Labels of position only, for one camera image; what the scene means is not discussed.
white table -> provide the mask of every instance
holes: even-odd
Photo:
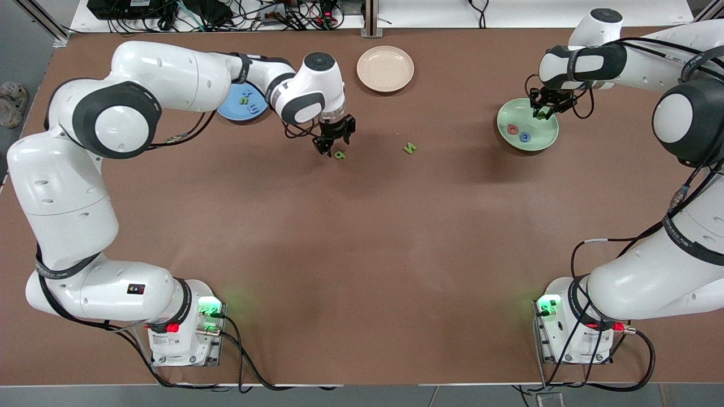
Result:
[[[485,5],[485,0],[473,2],[478,8]],[[88,0],[80,0],[71,28],[87,33],[109,32],[108,23],[96,19],[85,6],[87,3]],[[242,0],[242,5],[246,12],[260,7],[258,0]],[[600,7],[620,12],[625,26],[678,25],[693,20],[686,0],[491,0],[485,15],[489,28],[573,28],[591,9]],[[335,10],[335,17],[340,19],[338,13]],[[178,16],[186,22],[177,21],[175,27],[191,31],[193,21],[181,10]],[[479,13],[467,0],[380,0],[379,17],[386,20],[379,23],[383,29],[477,28]],[[138,21],[127,22],[134,28],[143,27]],[[156,25],[155,20],[147,20],[147,24]],[[240,28],[249,24],[243,22]],[[362,16],[348,15],[340,28],[362,27]],[[283,28],[282,24],[273,24],[262,25],[259,30]]]

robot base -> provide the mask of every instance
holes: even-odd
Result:
[[[571,277],[554,280],[546,289],[545,294],[535,302],[537,313],[544,310],[551,311],[549,316],[536,318],[540,331],[540,342],[536,345],[542,350],[543,361],[547,363],[557,363],[561,360],[564,364],[589,364],[593,351],[596,349],[598,331],[584,324],[578,324],[573,338],[565,348],[565,355],[563,358],[560,357],[563,347],[571,335],[571,330],[578,321],[568,302],[568,288],[572,282]],[[609,361],[608,355],[613,342],[613,331],[605,330],[602,335],[593,358],[594,364]]]
[[[178,332],[159,334],[148,331],[154,366],[219,365],[221,338],[214,333],[224,329],[224,320],[207,317],[199,310],[199,298],[213,297],[214,293],[199,280],[186,280],[186,283],[191,289],[191,310],[184,322],[179,324]],[[219,312],[223,313],[225,308],[223,305]]]

brown tabletop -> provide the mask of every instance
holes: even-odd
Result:
[[[653,29],[628,29],[641,35]],[[288,140],[271,113],[252,125],[216,117],[192,143],[106,160],[120,234],[113,259],[207,282],[229,303],[266,378],[279,383],[420,384],[539,381],[530,301],[568,274],[580,240],[637,235],[668,207],[688,171],[651,131],[660,95],[615,86],[588,120],[559,116],[557,142],[522,154],[497,134],[497,110],[570,30],[388,30],[137,35],[203,51],[340,63],[358,131],[344,161]],[[25,134],[42,131],[51,92],[104,77],[126,38],[74,35],[53,55]],[[412,82],[381,96],[355,74],[372,46],[398,46]],[[586,110],[587,101],[581,102]],[[157,140],[197,114],[164,112]],[[403,151],[407,142],[417,152]],[[35,242],[12,184],[0,196],[0,382],[152,382],[117,337],[32,309],[24,298]],[[614,243],[581,251],[578,271],[611,260]],[[653,380],[724,382],[721,311],[636,323],[657,348]],[[628,340],[597,381],[637,381],[646,349]],[[166,370],[185,382],[235,382],[219,368]],[[581,379],[569,366],[560,379]]]

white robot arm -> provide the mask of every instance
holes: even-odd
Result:
[[[299,72],[284,59],[203,53],[129,41],[115,51],[103,80],[75,79],[51,98],[46,132],[8,150],[20,205],[38,241],[25,294],[36,309],[75,318],[147,321],[155,360],[203,364],[220,303],[201,281],[175,279],[161,267],[107,259],[118,221],[101,177],[105,158],[146,151],[162,109],[215,110],[232,83],[248,81],[286,123],[321,123],[320,152],[348,141],[344,83],[329,55],[308,55]]]
[[[724,54],[724,21],[681,25],[638,40],[618,40],[620,24],[617,12],[594,10],[568,46],[544,55],[544,87],[531,92],[534,115],[543,106],[548,117],[572,107],[574,90],[620,84],[663,92],[652,118],[659,142],[690,167],[720,162],[724,64],[714,58]],[[658,231],[635,249],[575,282],[562,277],[549,285],[536,303],[550,360],[565,355],[567,363],[608,361],[614,321],[724,308],[724,182],[712,173],[695,199],[676,208],[686,189],[675,196]]]

small black sticker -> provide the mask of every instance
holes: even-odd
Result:
[[[126,294],[143,294],[143,289],[146,288],[145,284],[129,284],[128,285],[128,291],[126,291]]]

